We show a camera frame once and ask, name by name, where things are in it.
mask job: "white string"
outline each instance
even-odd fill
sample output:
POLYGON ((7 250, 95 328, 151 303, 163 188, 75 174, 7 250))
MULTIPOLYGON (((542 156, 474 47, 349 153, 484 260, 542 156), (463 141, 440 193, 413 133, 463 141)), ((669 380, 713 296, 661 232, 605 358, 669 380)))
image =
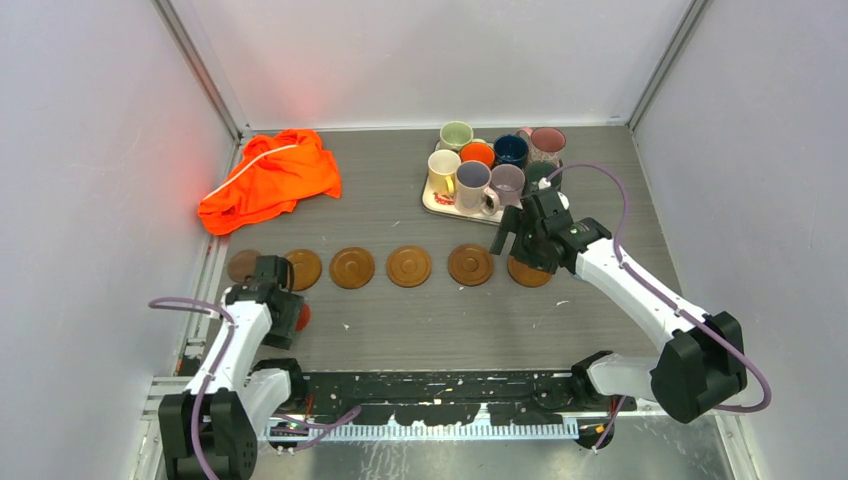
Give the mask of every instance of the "white string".
POLYGON ((285 150, 285 149, 287 149, 287 148, 294 148, 294 147, 296 147, 296 146, 297 146, 297 144, 294 144, 294 145, 286 145, 285 147, 275 148, 275 149, 273 149, 273 150, 268 150, 267 152, 264 152, 264 153, 261 153, 261 154, 257 155, 257 156, 256 156, 256 158, 254 158, 253 160, 251 160, 251 161, 250 161, 250 163, 248 163, 247 165, 245 165, 245 167, 244 167, 244 168, 242 168, 242 169, 241 169, 241 171, 239 171, 239 173, 235 174, 232 178, 230 178, 229 180, 227 180, 226 182, 224 182, 224 184, 223 184, 223 185, 221 185, 220 187, 216 188, 216 189, 215 189, 212 193, 210 193, 209 195, 206 195, 205 197, 203 197, 203 200, 206 200, 207 198, 211 197, 212 195, 215 195, 216 193, 220 192, 222 188, 224 188, 224 187, 226 187, 227 185, 229 185, 229 184, 233 183, 233 181, 234 181, 235 179, 237 179, 238 177, 240 177, 240 176, 241 176, 241 174, 245 172, 245 170, 247 170, 248 168, 250 168, 250 167, 251 167, 254 163, 256 163, 256 161, 257 161, 257 160, 259 160, 260 158, 264 157, 265 155, 270 155, 270 154, 272 154, 272 153, 279 152, 280 150, 285 150))

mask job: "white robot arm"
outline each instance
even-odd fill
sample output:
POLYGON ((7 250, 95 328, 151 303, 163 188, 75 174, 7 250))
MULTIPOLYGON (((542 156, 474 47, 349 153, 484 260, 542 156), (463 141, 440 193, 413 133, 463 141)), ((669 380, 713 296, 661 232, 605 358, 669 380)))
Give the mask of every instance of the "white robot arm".
POLYGON ((261 344, 291 346, 304 305, 303 297, 284 290, 292 275, 286 259, 259 257, 254 277, 227 289, 220 306, 179 298, 150 303, 153 308, 217 312, 224 320, 186 389, 164 396, 159 405, 169 479, 250 478, 257 437, 268 419, 281 405, 305 398, 306 384, 294 359, 263 360, 251 368, 261 344))
POLYGON ((726 312, 709 315, 665 287, 618 248, 594 219, 575 222, 568 200, 552 188, 526 195, 522 208, 507 207, 490 249, 500 254, 515 233, 510 255, 554 273, 564 267, 596 286, 627 313, 660 351, 657 357, 599 352, 572 367, 576 399, 626 395, 658 402, 689 423, 747 386, 745 367, 711 333, 742 351, 739 323, 726 312), (704 327, 696 328, 694 322, 704 327))

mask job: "gray table surface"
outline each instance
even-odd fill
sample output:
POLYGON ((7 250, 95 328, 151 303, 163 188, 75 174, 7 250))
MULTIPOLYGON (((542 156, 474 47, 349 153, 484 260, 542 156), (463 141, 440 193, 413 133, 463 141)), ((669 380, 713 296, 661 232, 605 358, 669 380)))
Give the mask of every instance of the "gray table surface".
MULTIPOLYGON (((623 244, 670 288, 678 285, 642 175, 624 127, 565 128, 566 163, 610 167, 627 187, 632 206, 623 244)), ((480 129, 493 140, 510 129, 480 129)), ((421 190, 437 130, 325 132, 342 175, 341 199, 320 196, 294 212, 246 226, 230 238, 227 259, 244 249, 283 255, 308 248, 322 259, 318 283, 303 292, 312 308, 309 327, 290 351, 263 347, 258 357, 291 356, 306 370, 423 370, 562 368, 597 352, 656 354, 643 332, 591 285, 560 271, 547 285, 528 289, 496 259, 492 278, 460 288, 447 271, 450 252, 464 243, 488 248, 496 227, 426 212, 421 190), (424 247, 432 274, 405 289, 386 275, 386 258, 401 245, 424 247), (371 282, 337 287, 327 272, 340 249, 360 246, 376 261, 371 282)), ((569 170, 563 183, 576 219, 591 216, 614 230, 622 202, 598 172, 569 170)), ((223 276, 219 292, 231 282, 223 276)))

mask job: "pink mug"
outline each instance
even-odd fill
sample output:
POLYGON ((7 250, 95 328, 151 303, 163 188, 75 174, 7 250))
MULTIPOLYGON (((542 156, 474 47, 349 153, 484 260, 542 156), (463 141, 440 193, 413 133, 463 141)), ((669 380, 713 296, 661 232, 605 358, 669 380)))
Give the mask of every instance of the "pink mug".
POLYGON ((559 165, 560 153, 565 148, 565 135, 551 127, 532 129, 524 127, 516 134, 524 132, 530 137, 530 157, 528 163, 548 162, 559 165))

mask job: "metal floor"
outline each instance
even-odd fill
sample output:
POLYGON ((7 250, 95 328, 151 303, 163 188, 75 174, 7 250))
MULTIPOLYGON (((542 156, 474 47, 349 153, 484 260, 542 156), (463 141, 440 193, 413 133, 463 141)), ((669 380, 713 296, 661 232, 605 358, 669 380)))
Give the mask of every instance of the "metal floor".
POLYGON ((598 455, 571 440, 325 443, 294 455, 265 447, 254 480, 723 480, 733 473, 713 417, 681 425, 623 417, 598 455))
MULTIPOLYGON (((479 129, 493 140, 507 129, 479 129)), ((623 245, 670 288, 678 285, 660 232, 638 156, 625 127, 564 129, 566 163, 598 162, 626 185, 632 201, 623 245)), ((325 132, 342 175, 341 199, 305 200, 291 214, 237 230, 227 260, 244 249, 282 255, 315 251, 324 271, 305 291, 312 308, 309 327, 288 352, 267 348, 262 358, 293 356, 305 370, 421 370, 559 368, 611 349, 656 354, 636 324, 589 284, 559 273, 547 285, 528 289, 496 257, 492 278, 460 288, 450 278, 450 252, 464 243, 491 244, 496 227, 427 213, 421 190, 437 130, 325 132), (423 285, 400 288, 386 275, 389 253, 419 245, 432 258, 423 285), (360 246, 376 261, 371 282, 358 290, 337 287, 327 273, 340 249, 360 246)), ((615 185, 593 170, 566 172, 563 191, 575 219, 591 216, 615 230, 621 199, 615 185)), ((226 276, 219 293, 231 283, 226 276)))
MULTIPOLYGON (((630 132, 624 127, 563 129, 566 163, 610 167, 633 202, 624 246, 670 288, 679 290, 630 132)), ((506 129, 481 129, 493 140, 506 129)), ((291 214, 244 227, 229 241, 227 260, 244 249, 282 255, 315 251, 324 264, 304 292, 312 321, 290 351, 263 348, 258 358, 291 356, 305 370, 429 370, 561 368, 602 349, 632 355, 656 351, 636 324, 591 285, 560 273, 526 289, 506 271, 506 256, 479 287, 459 288, 448 255, 463 243, 486 247, 495 227, 432 215, 421 206, 426 160, 437 130, 325 132, 343 180, 341 199, 301 202, 291 214), (424 247, 433 271, 422 286, 404 289, 385 271, 401 245, 424 247), (371 282, 344 290, 327 274, 332 256, 348 246, 369 250, 371 282)), ((569 170, 563 191, 575 219, 592 216, 614 230, 621 199, 595 171, 569 170)), ((218 291, 231 283, 224 275, 218 291)), ((716 421, 680 425, 665 417, 624 417, 610 448, 598 456, 572 441, 325 443, 289 456, 266 450, 257 480, 314 479, 725 479, 733 478, 716 421)))

